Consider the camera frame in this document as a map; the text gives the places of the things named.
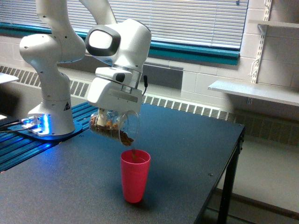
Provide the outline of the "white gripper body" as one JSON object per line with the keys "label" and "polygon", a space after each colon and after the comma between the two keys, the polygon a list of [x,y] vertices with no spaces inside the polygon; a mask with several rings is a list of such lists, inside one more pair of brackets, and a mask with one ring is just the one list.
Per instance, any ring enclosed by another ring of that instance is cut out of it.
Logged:
{"label": "white gripper body", "polygon": [[127,67],[98,67],[87,100],[105,111],[140,112],[142,91],[138,89],[141,73]]}

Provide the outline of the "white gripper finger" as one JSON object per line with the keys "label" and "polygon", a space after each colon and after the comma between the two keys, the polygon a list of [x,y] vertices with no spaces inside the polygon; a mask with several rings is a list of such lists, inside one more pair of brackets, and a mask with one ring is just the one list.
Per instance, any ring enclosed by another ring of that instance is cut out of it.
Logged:
{"label": "white gripper finger", "polygon": [[105,126],[107,123],[107,110],[99,108],[98,109],[98,116],[97,116],[97,125]]}

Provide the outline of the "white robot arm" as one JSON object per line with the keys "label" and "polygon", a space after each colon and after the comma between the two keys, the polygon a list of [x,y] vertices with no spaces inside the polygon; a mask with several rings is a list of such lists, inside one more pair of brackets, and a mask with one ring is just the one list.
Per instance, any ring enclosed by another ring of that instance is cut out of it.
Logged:
{"label": "white robot arm", "polygon": [[148,57],[151,31],[127,19],[117,22],[106,0],[84,0],[82,4],[96,21],[82,39],[71,26],[65,0],[38,0],[36,13],[51,34],[22,38],[20,55],[37,72],[41,103],[29,111],[23,127],[38,136],[60,136],[75,130],[71,110],[70,79],[58,63],[82,59],[86,52],[105,63],[96,69],[87,99],[101,112],[139,112],[142,91],[138,84]]}

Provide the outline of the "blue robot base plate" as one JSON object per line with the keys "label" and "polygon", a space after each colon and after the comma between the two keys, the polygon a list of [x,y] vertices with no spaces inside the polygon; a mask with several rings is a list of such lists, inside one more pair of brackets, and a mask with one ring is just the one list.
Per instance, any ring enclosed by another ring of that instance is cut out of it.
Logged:
{"label": "blue robot base plate", "polygon": [[41,141],[65,141],[83,131],[83,126],[79,122],[74,122],[75,125],[75,130],[69,134],[64,134],[64,135],[52,135],[52,136],[39,136],[33,132],[30,132],[29,130],[23,130],[23,131],[17,131],[18,134],[33,138],[35,140],[41,140]]}

